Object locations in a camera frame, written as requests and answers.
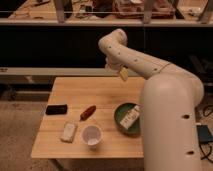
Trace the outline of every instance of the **black smartphone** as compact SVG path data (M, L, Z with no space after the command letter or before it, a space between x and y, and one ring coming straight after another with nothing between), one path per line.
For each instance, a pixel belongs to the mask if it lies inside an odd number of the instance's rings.
M46 108L47 115L64 115L67 113L67 104L48 105Z

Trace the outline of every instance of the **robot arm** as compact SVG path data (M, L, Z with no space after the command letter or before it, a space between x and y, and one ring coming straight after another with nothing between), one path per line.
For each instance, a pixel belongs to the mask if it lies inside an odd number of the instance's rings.
M127 48L121 29L99 41L112 69L126 66L145 79L140 96L140 125L146 171L201 171L194 108L203 84L192 73Z

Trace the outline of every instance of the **red chili pepper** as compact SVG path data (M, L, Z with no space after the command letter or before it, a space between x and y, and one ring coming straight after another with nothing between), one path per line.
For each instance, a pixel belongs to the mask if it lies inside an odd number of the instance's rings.
M89 118L96 110L96 106L90 106L80 115L80 121L85 121Z

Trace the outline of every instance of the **gray floor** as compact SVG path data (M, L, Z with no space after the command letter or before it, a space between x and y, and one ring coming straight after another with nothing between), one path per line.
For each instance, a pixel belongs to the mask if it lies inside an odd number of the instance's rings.
M13 99L4 91L0 100L0 170L1 171L55 171L51 162L32 159L30 153L46 107L49 91L17 91ZM212 103L209 96L204 104ZM213 132L213 115L201 118ZM78 171L139 171L139 159L117 160L60 160L70 170ZM202 161L203 171L212 171L213 164Z

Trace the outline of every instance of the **cup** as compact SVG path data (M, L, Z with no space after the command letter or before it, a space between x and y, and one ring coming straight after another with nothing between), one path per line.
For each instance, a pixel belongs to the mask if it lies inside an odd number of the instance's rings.
M102 139L101 129L96 125L87 126L82 132L82 139L91 150L95 150Z

